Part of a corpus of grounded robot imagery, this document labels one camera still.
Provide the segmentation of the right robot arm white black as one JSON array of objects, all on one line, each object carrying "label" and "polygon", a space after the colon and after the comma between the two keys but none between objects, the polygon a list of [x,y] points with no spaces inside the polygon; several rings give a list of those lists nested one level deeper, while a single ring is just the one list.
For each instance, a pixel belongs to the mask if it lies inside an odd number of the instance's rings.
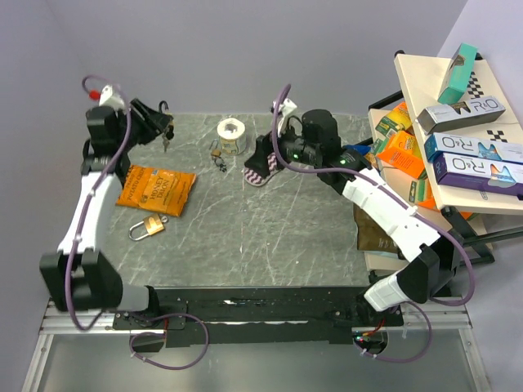
[{"label": "right robot arm white black", "polygon": [[424,221],[358,150],[343,147],[329,111],[304,113],[300,134],[289,124],[291,111],[279,108],[272,113],[275,129],[256,139],[254,154],[245,163],[246,179],[259,182],[283,167],[317,175],[384,230],[407,261],[364,293],[356,307],[362,323],[375,325],[386,310],[406,301],[424,303],[454,277],[458,240]]}]

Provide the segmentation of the yellow padlock black shackle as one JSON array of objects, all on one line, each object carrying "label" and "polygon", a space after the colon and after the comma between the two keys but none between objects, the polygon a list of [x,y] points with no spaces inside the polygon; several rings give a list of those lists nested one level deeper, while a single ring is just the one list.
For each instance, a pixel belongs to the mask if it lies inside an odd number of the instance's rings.
[{"label": "yellow padlock black shackle", "polygon": [[168,140],[171,140],[174,136],[174,117],[167,101],[161,100],[159,102],[159,112],[163,115],[164,119],[168,121],[167,127],[164,130],[164,135]]}]

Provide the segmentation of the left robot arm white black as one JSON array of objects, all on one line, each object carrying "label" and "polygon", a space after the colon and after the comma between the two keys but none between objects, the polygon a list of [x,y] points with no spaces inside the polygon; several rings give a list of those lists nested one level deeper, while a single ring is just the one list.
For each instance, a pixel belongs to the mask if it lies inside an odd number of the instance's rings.
[{"label": "left robot arm white black", "polygon": [[172,115],[162,101],[151,109],[138,99],[125,108],[100,104],[86,112],[89,137],[83,145],[81,192],[70,226],[54,252],[42,255],[39,269],[56,308],[84,331],[79,311],[132,313],[141,327],[162,316],[151,286],[125,283],[101,248],[110,217],[130,168],[128,152],[157,137],[173,138]]}]

